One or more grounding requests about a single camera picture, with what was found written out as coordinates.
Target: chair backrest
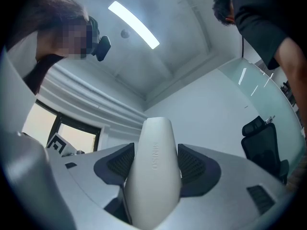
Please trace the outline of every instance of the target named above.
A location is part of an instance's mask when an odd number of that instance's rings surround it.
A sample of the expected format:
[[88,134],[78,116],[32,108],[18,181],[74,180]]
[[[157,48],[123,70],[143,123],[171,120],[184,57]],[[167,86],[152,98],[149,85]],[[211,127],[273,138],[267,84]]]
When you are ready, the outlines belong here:
[[242,135],[251,136],[254,133],[256,133],[259,129],[262,129],[264,126],[265,126],[265,122],[262,120],[260,116],[258,116],[253,121],[243,126]]
[[273,123],[267,124],[254,132],[253,135],[243,138],[241,144],[247,159],[273,175],[278,174],[280,159],[276,128]]

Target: man's arm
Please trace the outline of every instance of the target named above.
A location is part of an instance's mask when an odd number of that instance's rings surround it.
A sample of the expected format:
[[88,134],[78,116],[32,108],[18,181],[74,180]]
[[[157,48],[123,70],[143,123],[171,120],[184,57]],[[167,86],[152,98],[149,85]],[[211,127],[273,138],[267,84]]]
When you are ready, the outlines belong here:
[[307,59],[289,37],[279,45],[274,58],[287,76],[307,133]]

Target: dark hair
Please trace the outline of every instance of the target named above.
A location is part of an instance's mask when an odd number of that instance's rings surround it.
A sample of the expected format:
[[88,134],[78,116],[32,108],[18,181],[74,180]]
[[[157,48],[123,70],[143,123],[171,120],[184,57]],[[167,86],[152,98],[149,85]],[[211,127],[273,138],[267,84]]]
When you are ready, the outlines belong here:
[[218,21],[223,25],[232,25],[233,23],[227,21],[226,18],[230,15],[230,1],[231,0],[213,0],[213,11]]
[[[6,43],[9,51],[16,43],[35,31],[54,30],[56,36],[74,21],[89,21],[86,10],[74,0],[31,0],[18,16]],[[47,55],[24,77],[24,81],[37,94],[48,70],[64,57]]]

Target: glass partition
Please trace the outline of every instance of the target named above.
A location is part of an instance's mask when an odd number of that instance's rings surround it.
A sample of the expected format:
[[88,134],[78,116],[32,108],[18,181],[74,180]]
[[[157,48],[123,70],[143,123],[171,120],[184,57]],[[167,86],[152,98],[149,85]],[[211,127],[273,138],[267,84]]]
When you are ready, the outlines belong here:
[[288,99],[271,76],[244,58],[224,64],[219,70],[251,101],[264,121],[274,117],[272,122],[276,127],[279,157],[281,161],[289,161],[290,175],[305,152],[305,141]]

